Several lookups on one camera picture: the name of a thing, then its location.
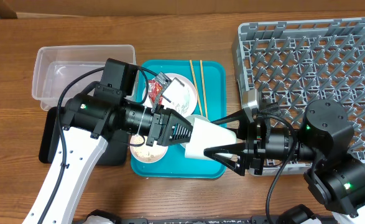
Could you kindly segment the small pink bowl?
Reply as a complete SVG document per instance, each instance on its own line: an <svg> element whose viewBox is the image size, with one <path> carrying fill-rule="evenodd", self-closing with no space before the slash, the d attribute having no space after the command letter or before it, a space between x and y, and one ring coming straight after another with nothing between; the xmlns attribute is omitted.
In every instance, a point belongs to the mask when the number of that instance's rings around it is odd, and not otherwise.
<svg viewBox="0 0 365 224"><path fill-rule="evenodd" d="M132 156L139 162L150 164L161 160L168 148L168 146L157 145L155 141L153 146L147 146L146 144L139 147L130 146L130 151Z"/></svg>

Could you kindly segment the wooden chopstick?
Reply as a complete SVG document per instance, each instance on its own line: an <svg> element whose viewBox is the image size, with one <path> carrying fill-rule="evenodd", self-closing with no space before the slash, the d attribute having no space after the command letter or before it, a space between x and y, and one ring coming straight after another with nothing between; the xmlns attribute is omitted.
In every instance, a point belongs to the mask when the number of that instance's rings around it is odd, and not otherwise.
<svg viewBox="0 0 365 224"><path fill-rule="evenodd" d="M195 86L195 91L196 91L196 94L197 94L198 107L199 107L199 110L200 110L200 114L203 116L203 110L202 110L202 107L201 107L200 96L199 96L199 93L198 93L198 85L197 85L197 82L196 82L196 76L195 76L195 71L194 71L192 60L189 60L189 63L190 63L192 77L193 77L193 84Z"/></svg>
<svg viewBox="0 0 365 224"><path fill-rule="evenodd" d="M200 74L201 74L201 85L203 90L203 102L205 107L205 117L208 119L208 108L207 108L207 100L206 100L206 89L205 89L205 78L203 71L203 61L200 60Z"/></svg>

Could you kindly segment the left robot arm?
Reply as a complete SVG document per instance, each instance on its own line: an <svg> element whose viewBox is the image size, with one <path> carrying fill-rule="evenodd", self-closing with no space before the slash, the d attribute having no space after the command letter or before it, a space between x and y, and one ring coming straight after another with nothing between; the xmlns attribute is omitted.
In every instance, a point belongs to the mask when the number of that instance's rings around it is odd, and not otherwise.
<svg viewBox="0 0 365 224"><path fill-rule="evenodd" d="M89 176L115 132L143 138L144 144L188 142L193 126L170 108L150 109L128 100L138 73L150 70L112 58L62 91L55 127L59 143L40 192L24 223L71 223Z"/></svg>

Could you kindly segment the grey bowl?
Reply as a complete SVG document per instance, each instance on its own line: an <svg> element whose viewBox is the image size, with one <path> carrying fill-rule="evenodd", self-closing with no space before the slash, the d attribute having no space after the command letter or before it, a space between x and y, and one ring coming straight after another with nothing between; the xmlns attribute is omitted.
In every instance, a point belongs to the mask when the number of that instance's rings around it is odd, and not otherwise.
<svg viewBox="0 0 365 224"><path fill-rule="evenodd" d="M191 123L193 129L190 140L182 143L186 154L203 153L204 149L210 143L210 121L204 116L190 115L187 120Z"/></svg>

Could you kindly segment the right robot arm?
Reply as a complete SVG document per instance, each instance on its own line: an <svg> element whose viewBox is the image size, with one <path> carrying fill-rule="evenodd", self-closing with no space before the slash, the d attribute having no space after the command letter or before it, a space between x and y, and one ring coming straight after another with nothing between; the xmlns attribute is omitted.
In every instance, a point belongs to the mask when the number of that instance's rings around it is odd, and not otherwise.
<svg viewBox="0 0 365 224"><path fill-rule="evenodd" d="M278 180L290 161L311 162L303 176L318 203L338 223L365 223L365 164L348 153L354 128L343 106L315 100L305 109L299 129L281 117L277 103L262 100L256 109L242 109L215 124L239 121L240 143L206 148L206 157L244 176L262 175L267 159L281 161Z"/></svg>

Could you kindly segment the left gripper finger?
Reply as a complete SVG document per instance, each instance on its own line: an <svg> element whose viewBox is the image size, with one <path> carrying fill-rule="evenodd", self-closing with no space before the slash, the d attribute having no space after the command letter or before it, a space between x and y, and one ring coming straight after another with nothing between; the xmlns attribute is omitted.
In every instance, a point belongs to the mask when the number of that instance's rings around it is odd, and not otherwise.
<svg viewBox="0 0 365 224"><path fill-rule="evenodd" d="M183 103L185 94L185 84L174 78L164 89L162 96L170 103Z"/></svg>
<svg viewBox="0 0 365 224"><path fill-rule="evenodd" d="M154 113L158 110L158 107L160 104L157 104L159 101L159 97L162 96L162 93L164 89L169 85L169 83L172 81L166 74L163 72L158 73L153 80L156 80L160 85L162 85L163 89L160 91L160 93L157 95L155 100L155 107L151 109L151 112Z"/></svg>

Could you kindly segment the red snack wrapper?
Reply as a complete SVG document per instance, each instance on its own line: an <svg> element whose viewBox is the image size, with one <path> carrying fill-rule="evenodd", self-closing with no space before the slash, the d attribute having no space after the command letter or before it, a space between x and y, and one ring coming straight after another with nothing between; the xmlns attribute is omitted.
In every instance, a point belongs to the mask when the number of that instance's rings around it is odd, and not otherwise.
<svg viewBox="0 0 365 224"><path fill-rule="evenodd" d="M153 108L156 105L155 103L156 97L162 89L163 89L162 85L160 85L156 80L149 80L148 95L150 98L150 103ZM162 101L163 101L163 96L160 96L157 104L162 104Z"/></svg>

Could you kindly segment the small white cup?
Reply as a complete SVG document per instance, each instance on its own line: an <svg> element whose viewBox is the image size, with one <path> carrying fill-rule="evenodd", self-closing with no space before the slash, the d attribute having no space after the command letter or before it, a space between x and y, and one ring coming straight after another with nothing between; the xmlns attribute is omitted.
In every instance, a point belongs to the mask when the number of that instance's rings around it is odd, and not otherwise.
<svg viewBox="0 0 365 224"><path fill-rule="evenodd" d="M190 141L185 146L185 158L211 161L204 155L206 148L235 144L236 134L209 121L195 118Z"/></svg>

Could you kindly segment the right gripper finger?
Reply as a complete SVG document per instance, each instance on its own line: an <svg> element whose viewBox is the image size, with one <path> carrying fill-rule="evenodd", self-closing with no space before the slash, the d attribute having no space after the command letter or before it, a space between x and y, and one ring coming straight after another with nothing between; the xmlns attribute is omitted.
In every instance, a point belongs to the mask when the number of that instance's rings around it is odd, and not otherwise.
<svg viewBox="0 0 365 224"><path fill-rule="evenodd" d="M212 121L213 124L221 125L221 124L228 124L233 121L237 121L239 126L237 129L228 128L228 130L234 132L236 137L240 140L246 140L248 137L248 126L249 126L249 119L247 114L244 110L239 110L233 114L230 114L224 118L220 118L217 120Z"/></svg>
<svg viewBox="0 0 365 224"><path fill-rule="evenodd" d="M203 154L214 161L219 162L225 167L240 176L245 176L247 143L236 143L224 146L206 148Z"/></svg>

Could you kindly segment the large white plate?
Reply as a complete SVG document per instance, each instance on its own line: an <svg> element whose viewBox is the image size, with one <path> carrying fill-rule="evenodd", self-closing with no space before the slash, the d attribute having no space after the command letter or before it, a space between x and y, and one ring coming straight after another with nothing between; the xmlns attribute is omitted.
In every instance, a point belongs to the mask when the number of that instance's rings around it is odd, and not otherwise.
<svg viewBox="0 0 365 224"><path fill-rule="evenodd" d="M178 112L184 118L190 116L197 104L197 93L192 82L177 73L165 73L171 84L159 98L159 105L164 108L170 108ZM144 102L145 106L154 107L155 98L162 90L162 85L155 78L149 80L149 92Z"/></svg>

